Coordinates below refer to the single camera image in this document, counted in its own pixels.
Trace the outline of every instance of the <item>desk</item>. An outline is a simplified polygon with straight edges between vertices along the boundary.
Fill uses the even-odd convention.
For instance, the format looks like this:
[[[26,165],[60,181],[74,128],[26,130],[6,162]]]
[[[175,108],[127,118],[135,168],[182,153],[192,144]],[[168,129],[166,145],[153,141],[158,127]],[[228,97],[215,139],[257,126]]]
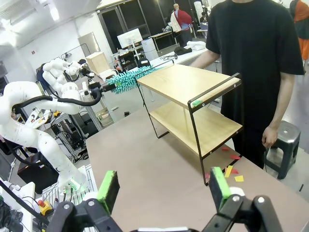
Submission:
[[[192,52],[189,52],[189,53],[186,53],[184,55],[181,55],[181,56],[178,56],[178,59],[174,59],[174,63],[175,64],[182,64],[182,65],[189,65],[191,62],[193,62],[193,59],[196,59],[197,57],[199,57],[202,53],[206,52],[207,49],[202,49],[202,50],[199,50],[199,51],[196,51],[196,50],[192,50]],[[166,55],[164,56],[172,56],[174,55],[175,53],[174,52],[170,52],[170,53],[167,53]],[[152,61],[150,61],[150,64],[152,66],[157,66],[159,64],[162,64],[166,61],[160,59],[159,58],[156,58]],[[165,66],[168,66],[172,64],[172,61],[171,62],[168,62],[166,64],[163,64],[163,65],[160,65],[158,68],[163,68]]]
[[[165,132],[160,128],[159,134]],[[178,226],[201,231],[216,213],[198,157],[171,134],[157,139],[145,109],[100,131],[86,144],[97,185],[108,170],[118,171],[120,191],[112,217],[123,231]],[[308,202],[245,158],[235,168],[245,182],[230,177],[230,186],[243,188],[249,199],[269,196],[283,231],[304,228]],[[247,230],[236,224],[231,231]]]
[[[163,38],[163,37],[166,37],[166,36],[169,36],[169,35],[171,35],[171,34],[172,34],[171,31],[162,32],[162,33],[159,33],[159,34],[156,34],[156,35],[149,36],[148,38],[153,38],[154,43],[155,43],[156,50],[159,52],[159,48],[158,48],[158,45],[156,44],[156,40],[157,40],[157,39],[160,39],[160,38]]]

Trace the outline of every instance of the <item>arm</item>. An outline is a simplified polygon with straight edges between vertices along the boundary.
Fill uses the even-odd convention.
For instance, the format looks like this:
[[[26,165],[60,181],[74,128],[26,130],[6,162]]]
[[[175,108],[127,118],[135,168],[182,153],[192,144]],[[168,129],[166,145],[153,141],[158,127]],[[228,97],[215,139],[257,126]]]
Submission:
[[[207,50],[200,55],[190,66],[194,68],[204,69],[219,59],[220,55]]]
[[[289,105],[293,92],[295,76],[283,72],[281,72],[280,74],[281,84],[278,94],[277,108],[270,125],[265,129],[262,137],[262,144],[266,148],[271,147],[277,140],[278,128],[283,118],[283,115]]]

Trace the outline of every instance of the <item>person in red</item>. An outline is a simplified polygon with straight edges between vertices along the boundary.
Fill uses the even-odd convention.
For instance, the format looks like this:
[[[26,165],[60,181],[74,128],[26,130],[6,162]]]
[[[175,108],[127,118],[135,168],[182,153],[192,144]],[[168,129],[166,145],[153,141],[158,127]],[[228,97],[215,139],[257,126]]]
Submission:
[[[192,41],[192,35],[190,29],[192,24],[192,18],[187,12],[180,10],[178,4],[174,4],[174,9],[175,9],[174,14],[177,19],[177,22],[179,26],[182,28],[182,32],[180,34],[181,36],[180,46],[185,47],[187,46],[188,41]]]

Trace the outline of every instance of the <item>computer monitor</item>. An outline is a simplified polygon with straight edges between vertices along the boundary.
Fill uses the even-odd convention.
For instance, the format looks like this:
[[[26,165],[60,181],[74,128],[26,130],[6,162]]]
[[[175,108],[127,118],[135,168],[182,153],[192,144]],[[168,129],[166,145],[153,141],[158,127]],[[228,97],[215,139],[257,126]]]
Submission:
[[[127,33],[124,33],[122,35],[118,35],[117,38],[119,40],[121,48],[126,48],[133,43],[137,43],[143,40],[140,34],[140,30],[138,28],[128,31]]]

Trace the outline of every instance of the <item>person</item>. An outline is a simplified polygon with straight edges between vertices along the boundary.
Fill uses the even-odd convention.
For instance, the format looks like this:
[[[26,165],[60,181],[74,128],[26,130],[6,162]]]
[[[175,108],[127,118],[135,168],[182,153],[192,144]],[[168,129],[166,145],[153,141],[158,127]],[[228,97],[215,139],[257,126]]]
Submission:
[[[221,113],[242,123],[243,99],[244,130],[233,137],[235,150],[263,168],[295,75],[304,74],[290,13],[270,0],[226,0],[211,11],[206,41],[208,50],[191,66],[205,68],[221,55],[223,74],[241,74],[242,86],[223,95]]]
[[[192,24],[192,18],[191,16],[185,12],[179,9],[178,4],[174,4],[174,15],[176,17],[176,20],[181,27],[181,40],[180,40],[180,46],[185,47],[187,46],[188,41],[192,41],[192,35],[191,35],[191,24]]]
[[[309,56],[309,7],[301,0],[293,0],[290,3],[290,13],[294,19],[305,68]]]
[[[202,17],[199,19],[199,22],[200,23],[207,23],[208,22],[205,12],[202,12]]]

